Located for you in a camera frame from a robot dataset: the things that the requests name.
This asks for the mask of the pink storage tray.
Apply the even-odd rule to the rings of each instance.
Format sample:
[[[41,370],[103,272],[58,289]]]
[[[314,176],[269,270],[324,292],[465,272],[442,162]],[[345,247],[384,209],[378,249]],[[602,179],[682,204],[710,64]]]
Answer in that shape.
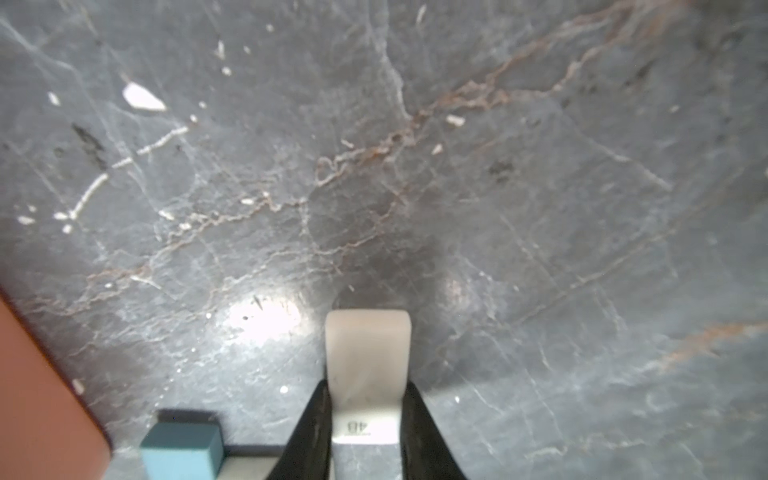
[[[1,302],[1,477],[101,479],[98,424],[6,301]]]

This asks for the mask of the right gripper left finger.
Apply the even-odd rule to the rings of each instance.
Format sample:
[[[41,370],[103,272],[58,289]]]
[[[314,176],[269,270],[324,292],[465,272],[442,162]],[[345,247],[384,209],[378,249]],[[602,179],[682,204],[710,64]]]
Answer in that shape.
[[[332,402],[327,380],[316,386],[267,480],[330,478]]]

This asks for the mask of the white eraser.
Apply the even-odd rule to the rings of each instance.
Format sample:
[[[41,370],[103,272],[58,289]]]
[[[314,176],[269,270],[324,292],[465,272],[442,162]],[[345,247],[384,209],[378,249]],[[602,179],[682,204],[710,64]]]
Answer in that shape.
[[[334,446],[393,447],[408,381],[412,321],[396,309],[340,309],[325,321]]]
[[[266,480],[278,460],[266,456],[227,456],[217,480]]]

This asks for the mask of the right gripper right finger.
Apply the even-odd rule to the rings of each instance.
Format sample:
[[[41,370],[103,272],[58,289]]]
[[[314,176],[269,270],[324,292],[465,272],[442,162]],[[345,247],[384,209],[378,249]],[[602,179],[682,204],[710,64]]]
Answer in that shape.
[[[467,480],[412,381],[402,402],[400,449],[405,480]]]

